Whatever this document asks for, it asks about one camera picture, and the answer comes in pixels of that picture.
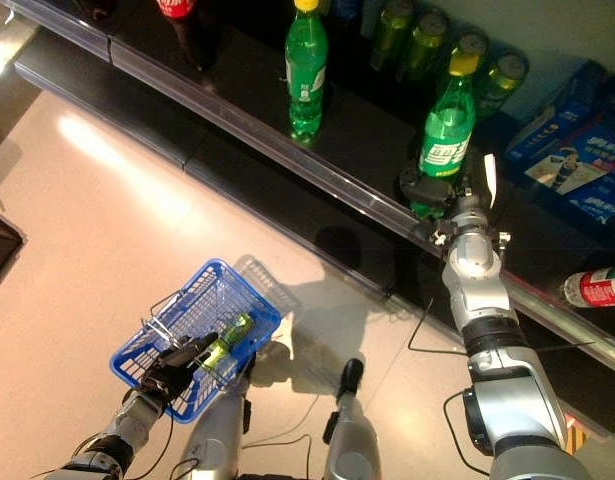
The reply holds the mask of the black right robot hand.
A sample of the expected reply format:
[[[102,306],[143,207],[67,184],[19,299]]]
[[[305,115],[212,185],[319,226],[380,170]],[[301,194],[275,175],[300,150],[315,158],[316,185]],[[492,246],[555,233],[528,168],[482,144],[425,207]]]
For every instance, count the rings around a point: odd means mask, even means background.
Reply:
[[[431,177],[418,167],[406,166],[399,173],[398,187],[409,202],[438,210],[445,218],[468,209],[488,213],[497,193],[496,156],[468,155],[452,179]]]

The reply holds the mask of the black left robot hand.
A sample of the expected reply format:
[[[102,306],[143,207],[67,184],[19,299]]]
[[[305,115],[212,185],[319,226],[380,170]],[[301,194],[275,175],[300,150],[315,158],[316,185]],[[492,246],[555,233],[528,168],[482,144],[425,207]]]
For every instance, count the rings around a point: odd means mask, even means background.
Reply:
[[[211,332],[188,339],[180,348],[163,351],[141,377],[137,391],[163,404],[173,402],[190,385],[198,369],[196,361],[203,362],[209,356],[207,349],[218,337],[217,332]]]

